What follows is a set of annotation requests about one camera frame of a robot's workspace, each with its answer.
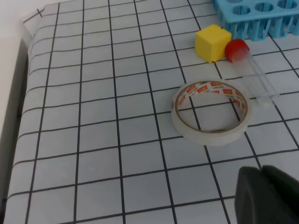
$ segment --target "roll of tape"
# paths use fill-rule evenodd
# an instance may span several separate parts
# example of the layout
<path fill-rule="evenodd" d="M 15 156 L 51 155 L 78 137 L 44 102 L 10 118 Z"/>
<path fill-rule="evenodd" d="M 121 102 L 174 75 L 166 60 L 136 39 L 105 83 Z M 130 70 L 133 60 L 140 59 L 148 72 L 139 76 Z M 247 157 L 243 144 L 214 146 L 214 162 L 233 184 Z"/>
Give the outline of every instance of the roll of tape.
<path fill-rule="evenodd" d="M 184 100 L 204 92 L 223 94 L 240 107 L 243 117 L 237 126 L 224 131 L 202 131 L 191 127 L 181 118 L 178 111 Z M 222 79 L 205 79 L 182 85 L 171 103 L 171 118 L 176 130 L 186 139 L 207 146 L 222 146 L 237 140 L 246 131 L 250 115 L 250 100 L 233 83 Z"/>

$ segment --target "white wall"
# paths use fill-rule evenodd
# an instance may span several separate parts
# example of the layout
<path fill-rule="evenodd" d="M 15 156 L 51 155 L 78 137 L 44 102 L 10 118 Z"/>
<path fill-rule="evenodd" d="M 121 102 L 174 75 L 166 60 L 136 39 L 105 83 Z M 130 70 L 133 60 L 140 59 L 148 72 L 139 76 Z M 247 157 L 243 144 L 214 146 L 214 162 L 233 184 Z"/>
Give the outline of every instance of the white wall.
<path fill-rule="evenodd" d="M 0 0 L 0 38 L 20 37 L 29 47 L 32 37 L 21 18 L 37 12 L 37 8 L 61 1 L 64 0 Z"/>

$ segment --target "grid square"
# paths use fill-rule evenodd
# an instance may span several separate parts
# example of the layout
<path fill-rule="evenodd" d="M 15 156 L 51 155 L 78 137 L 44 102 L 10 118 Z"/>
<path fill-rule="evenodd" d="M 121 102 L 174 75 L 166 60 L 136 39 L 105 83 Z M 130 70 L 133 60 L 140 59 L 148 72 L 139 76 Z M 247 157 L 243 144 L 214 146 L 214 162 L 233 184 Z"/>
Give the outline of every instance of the grid square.
<path fill-rule="evenodd" d="M 141 41 L 121 43 L 113 46 L 114 58 L 142 56 Z"/>
<path fill-rule="evenodd" d="M 169 35 L 166 22 L 140 27 L 142 39 Z"/>
<path fill-rule="evenodd" d="M 146 54 L 174 50 L 170 36 L 144 40 L 143 45 Z"/>
<path fill-rule="evenodd" d="M 28 222 L 71 222 L 74 216 L 74 194 L 74 187 L 32 193 Z"/>
<path fill-rule="evenodd" d="M 289 63 L 285 60 L 281 53 L 257 55 L 253 58 L 265 73 L 287 70 L 291 68 Z"/>
<path fill-rule="evenodd" d="M 115 76 L 125 76 L 146 72 L 144 57 L 132 57 L 114 62 Z"/>
<path fill-rule="evenodd" d="M 136 2 L 137 13 L 145 13 L 162 9 L 160 0 Z"/>
<path fill-rule="evenodd" d="M 153 93 L 156 112 L 170 112 L 171 111 L 171 101 L 174 94 L 178 91 L 178 89 L 173 90 L 164 90 L 157 91 Z M 181 106 L 181 109 L 191 108 L 191 104 L 189 100 L 186 100 Z"/>
<path fill-rule="evenodd" d="M 23 112 L 29 109 L 43 106 L 45 88 L 33 89 L 25 97 Z"/>
<path fill-rule="evenodd" d="M 122 17 L 111 18 L 112 29 L 122 29 L 138 26 L 136 15 L 125 15 Z"/>
<path fill-rule="evenodd" d="M 48 70 L 37 70 L 28 76 L 27 92 L 35 87 L 45 86 L 48 76 Z"/>
<path fill-rule="evenodd" d="M 95 47 L 100 45 L 111 44 L 110 31 L 94 33 L 94 34 L 85 34 L 83 38 L 83 47 Z"/>
<path fill-rule="evenodd" d="M 28 198 L 29 194 L 22 194 L 11 197 L 7 201 L 4 224 L 25 222 Z"/>
<path fill-rule="evenodd" d="M 244 166 L 258 168 L 255 159 L 237 160 L 213 165 L 223 197 L 235 195 L 239 169 Z"/>
<path fill-rule="evenodd" d="M 126 222 L 130 224 L 174 224 L 173 214 L 171 209 L 162 209 L 156 211 L 149 211 L 137 213 L 133 215 L 126 215 Z"/>
<path fill-rule="evenodd" d="M 226 217 L 220 201 L 175 208 L 178 223 L 224 223 Z"/>
<path fill-rule="evenodd" d="M 167 168 L 208 162 L 204 147 L 185 138 L 164 140 L 162 144 Z"/>
<path fill-rule="evenodd" d="M 31 58 L 33 58 L 35 55 L 38 55 L 38 54 L 50 52 L 52 49 L 52 42 L 53 42 L 53 38 L 41 40 L 41 41 L 35 43 L 32 47 L 32 51 L 31 51 L 32 57 Z"/>
<path fill-rule="evenodd" d="M 47 69 L 49 67 L 50 53 L 34 57 L 29 63 L 29 71 Z"/>
<path fill-rule="evenodd" d="M 146 73 L 133 76 L 117 77 L 115 82 L 117 96 L 150 91 Z"/>
<path fill-rule="evenodd" d="M 126 211 L 170 205 L 165 172 L 123 179 Z"/>
<path fill-rule="evenodd" d="M 117 148 L 80 154 L 78 182 L 95 181 L 118 177 L 119 175 L 120 165 Z"/>
<path fill-rule="evenodd" d="M 111 17 L 136 13 L 134 3 L 110 6 L 110 11 Z"/>
<path fill-rule="evenodd" d="M 120 180 L 78 186 L 77 219 L 121 213 Z"/>
<path fill-rule="evenodd" d="M 282 50 L 293 49 L 299 46 L 299 39 L 297 36 L 288 34 L 284 38 L 277 38 L 275 42 Z"/>
<path fill-rule="evenodd" d="M 186 0 L 172 0 L 172 1 L 162 0 L 162 3 L 165 9 L 188 5 L 188 2 Z"/>
<path fill-rule="evenodd" d="M 51 68 L 67 66 L 67 65 L 77 65 L 80 63 L 81 63 L 81 50 L 52 53 Z"/>
<path fill-rule="evenodd" d="M 195 47 L 195 32 L 188 34 L 179 34 L 173 36 L 174 43 L 177 49 L 194 48 Z"/>
<path fill-rule="evenodd" d="M 299 180 L 298 173 L 298 159 L 299 152 L 288 152 L 288 153 L 279 153 L 268 156 L 261 156 L 258 158 L 261 162 L 261 165 L 273 165 L 278 169 L 286 172 L 288 175 Z"/>
<path fill-rule="evenodd" d="M 296 148 L 284 123 L 250 127 L 247 134 L 257 154 Z"/>
<path fill-rule="evenodd" d="M 80 82 L 79 65 L 58 69 L 50 69 L 48 85 L 60 85 L 75 82 Z"/>
<path fill-rule="evenodd" d="M 266 75 L 278 93 L 299 91 L 299 79 L 294 71 Z"/>
<path fill-rule="evenodd" d="M 101 31 L 109 31 L 109 30 L 110 30 L 109 19 L 84 22 L 84 34 L 101 32 Z"/>
<path fill-rule="evenodd" d="M 123 175 L 164 169 L 159 142 L 122 147 L 121 165 Z"/>
<path fill-rule="evenodd" d="M 113 44 L 129 42 L 129 41 L 138 41 L 140 40 L 139 29 L 135 27 L 135 28 L 112 30 L 112 39 L 113 39 Z"/>
<path fill-rule="evenodd" d="M 109 18 L 108 7 L 93 8 L 84 11 L 84 21 Z"/>
<path fill-rule="evenodd" d="M 82 101 L 114 97 L 113 79 L 82 83 Z"/>
<path fill-rule="evenodd" d="M 48 87 L 45 106 L 77 103 L 79 94 L 79 84 Z"/>
<path fill-rule="evenodd" d="M 119 127 L 122 145 L 158 139 L 154 116 L 121 120 Z"/>
<path fill-rule="evenodd" d="M 83 63 L 112 60 L 111 46 L 87 48 L 83 50 Z"/>
<path fill-rule="evenodd" d="M 46 5 L 43 15 L 57 13 L 57 11 L 58 11 L 58 4 Z"/>
<path fill-rule="evenodd" d="M 61 2 L 60 6 L 59 6 L 59 13 L 82 10 L 82 9 L 83 9 L 83 1 L 82 0 Z"/>
<path fill-rule="evenodd" d="M 287 125 L 289 126 L 296 141 L 299 142 L 299 120 L 288 121 Z"/>
<path fill-rule="evenodd" d="M 180 69 L 168 69 L 149 73 L 151 88 L 153 91 L 179 87 L 184 84 Z"/>
<path fill-rule="evenodd" d="M 193 96 L 192 102 L 195 107 L 203 107 L 212 104 L 229 103 L 229 98 L 218 93 L 203 92 L 201 94 Z"/>
<path fill-rule="evenodd" d="M 215 131 L 237 126 L 238 119 L 230 104 L 195 109 L 200 127 L 204 131 Z"/>
<path fill-rule="evenodd" d="M 38 133 L 20 137 L 14 153 L 14 164 L 22 160 L 32 160 L 36 156 L 36 143 Z"/>
<path fill-rule="evenodd" d="M 192 9 L 195 16 L 207 16 L 215 14 L 215 10 L 213 9 L 213 4 L 211 2 L 207 2 L 206 4 L 194 5 L 192 6 Z"/>
<path fill-rule="evenodd" d="M 82 65 L 82 81 L 113 77 L 112 61 Z"/>
<path fill-rule="evenodd" d="M 279 51 L 278 47 L 275 45 L 275 43 L 272 41 L 272 39 L 268 36 L 264 41 L 252 41 L 250 39 L 245 40 L 247 43 L 250 53 L 252 55 L 256 54 L 263 54 L 263 53 L 269 53 L 273 51 Z"/>
<path fill-rule="evenodd" d="M 178 57 L 182 66 L 206 63 L 194 51 L 194 49 L 178 50 Z"/>
<path fill-rule="evenodd" d="M 42 132 L 37 157 L 43 158 L 75 153 L 77 151 L 77 138 L 77 128 Z"/>
<path fill-rule="evenodd" d="M 45 108 L 42 130 L 77 126 L 78 111 L 79 105 Z"/>
<path fill-rule="evenodd" d="M 56 36 L 58 36 L 59 33 L 61 32 L 61 28 L 60 27 L 61 26 L 57 26 L 57 28 L 56 28 Z M 54 36 L 54 28 L 55 28 L 54 26 L 52 26 L 52 27 L 45 27 L 45 28 L 43 28 L 42 32 L 36 31 L 36 35 L 34 37 L 33 45 L 37 41 L 39 41 L 39 40 L 41 40 L 43 38 L 53 38 L 53 36 Z"/>
<path fill-rule="evenodd" d="M 120 119 L 154 113 L 150 93 L 118 98 L 117 105 Z"/>
<path fill-rule="evenodd" d="M 253 156 L 250 145 L 244 134 L 236 141 L 224 146 L 208 146 L 207 149 L 209 151 L 211 162 Z"/>
<path fill-rule="evenodd" d="M 187 124 L 197 129 L 193 110 L 180 111 L 180 116 Z M 161 138 L 164 139 L 164 138 L 181 136 L 181 134 L 179 134 L 173 126 L 170 113 L 159 114 L 157 117 L 159 121 Z"/>
<path fill-rule="evenodd" d="M 209 16 L 203 16 L 203 17 L 197 17 L 197 22 L 200 25 L 200 28 L 204 29 L 212 24 L 216 24 L 220 27 L 222 27 L 222 23 L 219 20 L 217 14 L 209 15 Z"/>
<path fill-rule="evenodd" d="M 115 119 L 115 99 L 98 100 L 81 104 L 82 125 Z"/>
<path fill-rule="evenodd" d="M 178 67 L 178 59 L 175 52 L 146 55 L 149 71 L 170 69 Z"/>
<path fill-rule="evenodd" d="M 175 204 L 219 197 L 209 165 L 172 170 L 168 175 Z"/>
<path fill-rule="evenodd" d="M 280 115 L 273 104 L 269 105 L 268 107 L 263 107 L 256 99 L 251 99 L 250 102 L 252 114 L 248 122 L 249 125 L 281 120 Z"/>
<path fill-rule="evenodd" d="M 171 21 L 168 24 L 172 34 L 195 32 L 199 29 L 195 19 Z"/>
<path fill-rule="evenodd" d="M 228 217 L 231 224 L 238 224 L 235 215 L 235 199 L 224 200 L 226 210 L 228 211 Z"/>
<path fill-rule="evenodd" d="M 8 196 L 14 193 L 29 191 L 33 173 L 34 162 L 25 162 L 13 167 Z"/>
<path fill-rule="evenodd" d="M 35 109 L 28 111 L 22 115 L 19 136 L 24 133 L 36 132 L 39 130 L 41 121 L 42 110 Z"/>
<path fill-rule="evenodd" d="M 284 52 L 284 55 L 286 56 L 286 58 L 289 60 L 289 62 L 295 69 L 299 68 L 299 63 L 296 60 L 298 53 L 299 53 L 299 49 L 298 50 L 289 50 L 289 51 Z"/>
<path fill-rule="evenodd" d="M 276 103 L 284 119 L 299 117 L 299 93 L 280 96 Z"/>
<path fill-rule="evenodd" d="M 70 12 L 70 13 L 60 13 L 58 16 L 57 24 L 66 24 L 72 22 L 82 22 L 83 12 Z"/>
<path fill-rule="evenodd" d="M 74 23 L 74 24 L 59 25 L 56 27 L 55 39 L 62 36 L 80 35 L 80 34 L 82 34 L 81 22 Z"/>
<path fill-rule="evenodd" d="M 168 21 L 193 18 L 193 14 L 189 6 L 166 9 L 165 14 L 167 16 Z"/>
<path fill-rule="evenodd" d="M 107 0 L 85 0 L 84 9 L 108 6 Z"/>
<path fill-rule="evenodd" d="M 53 188 L 75 183 L 76 155 L 38 160 L 33 190 Z"/>
<path fill-rule="evenodd" d="M 140 26 L 166 21 L 163 10 L 139 14 L 138 19 Z"/>
<path fill-rule="evenodd" d="M 81 127 L 80 152 L 117 146 L 116 122 Z"/>
<path fill-rule="evenodd" d="M 54 40 L 53 50 L 81 49 L 81 40 L 82 40 L 82 36 L 56 38 Z"/>

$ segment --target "black object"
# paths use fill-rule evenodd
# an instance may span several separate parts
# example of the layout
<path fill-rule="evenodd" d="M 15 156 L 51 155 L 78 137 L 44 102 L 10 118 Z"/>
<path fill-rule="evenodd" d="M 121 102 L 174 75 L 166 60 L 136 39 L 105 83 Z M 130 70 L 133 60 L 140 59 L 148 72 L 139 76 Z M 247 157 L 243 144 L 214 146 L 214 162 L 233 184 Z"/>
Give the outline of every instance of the black object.
<path fill-rule="evenodd" d="M 235 211 L 238 224 L 299 224 L 299 182 L 274 166 L 242 167 Z"/>

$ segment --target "rack hole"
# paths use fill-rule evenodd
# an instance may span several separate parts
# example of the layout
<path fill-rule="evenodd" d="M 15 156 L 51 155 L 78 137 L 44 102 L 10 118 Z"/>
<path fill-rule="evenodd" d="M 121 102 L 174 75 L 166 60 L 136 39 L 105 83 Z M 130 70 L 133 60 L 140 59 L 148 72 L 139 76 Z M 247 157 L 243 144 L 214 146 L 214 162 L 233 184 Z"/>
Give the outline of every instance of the rack hole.
<path fill-rule="evenodd" d="M 269 12 L 274 9 L 274 6 L 271 3 L 261 2 L 256 4 L 255 9 L 260 12 Z"/>
<path fill-rule="evenodd" d="M 236 6 L 233 8 L 233 13 L 236 15 L 246 15 L 250 13 L 250 8 L 247 6 Z"/>
<path fill-rule="evenodd" d="M 292 9 L 297 7 L 297 3 L 293 0 L 280 0 L 277 5 L 285 9 Z"/>

